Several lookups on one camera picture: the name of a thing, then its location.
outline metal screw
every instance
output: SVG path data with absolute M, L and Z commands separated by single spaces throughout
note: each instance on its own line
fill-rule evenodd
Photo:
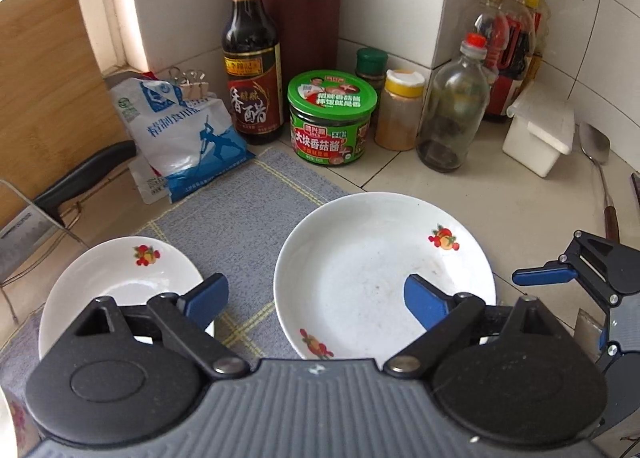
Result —
M 389 368 L 396 373 L 413 373 L 420 369 L 420 361 L 412 355 L 399 355 L 389 361 Z
M 214 371 L 225 375 L 233 375 L 244 371 L 246 363 L 239 357 L 223 357 L 213 363 Z

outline glass bottle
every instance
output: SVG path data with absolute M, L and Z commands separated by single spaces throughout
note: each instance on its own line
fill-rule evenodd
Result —
M 444 65 L 431 83 L 417 152 L 425 165 L 441 173 L 463 164 L 489 101 L 482 69 L 485 45 L 481 34 L 467 34 L 460 45 L 462 56 Z
M 236 130 L 254 145 L 278 139 L 284 124 L 280 44 L 262 0 L 232 0 L 222 49 Z
M 498 80 L 495 82 L 485 118 L 504 122 L 507 108 L 518 94 L 536 47 L 536 32 L 525 0 L 502 0 L 500 10 L 509 24 L 509 43 L 498 59 Z
M 506 16 L 499 9 L 502 0 L 480 0 L 467 14 L 470 25 L 465 34 L 475 32 L 486 39 L 487 80 L 493 85 L 498 79 L 498 60 L 509 44 L 509 24 Z

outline plastic bag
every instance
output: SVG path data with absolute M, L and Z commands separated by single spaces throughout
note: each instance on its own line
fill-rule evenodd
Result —
M 177 86 L 142 79 L 110 93 L 138 148 L 166 178 L 172 202 L 254 157 L 214 94 L 186 101 Z
M 166 178 L 159 175 L 142 155 L 138 155 L 128 165 L 144 203 L 152 204 L 169 194 Z

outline knife block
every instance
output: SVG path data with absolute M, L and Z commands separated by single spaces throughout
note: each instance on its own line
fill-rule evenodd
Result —
M 287 109 L 287 85 L 292 77 L 308 70 L 335 69 L 340 0 L 262 1 L 278 28 Z

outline red bottle cap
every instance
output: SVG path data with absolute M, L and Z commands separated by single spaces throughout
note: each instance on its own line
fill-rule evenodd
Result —
M 469 32 L 465 41 L 472 47 L 484 48 L 484 45 L 486 45 L 486 38 L 482 34 L 476 34 L 475 32 Z

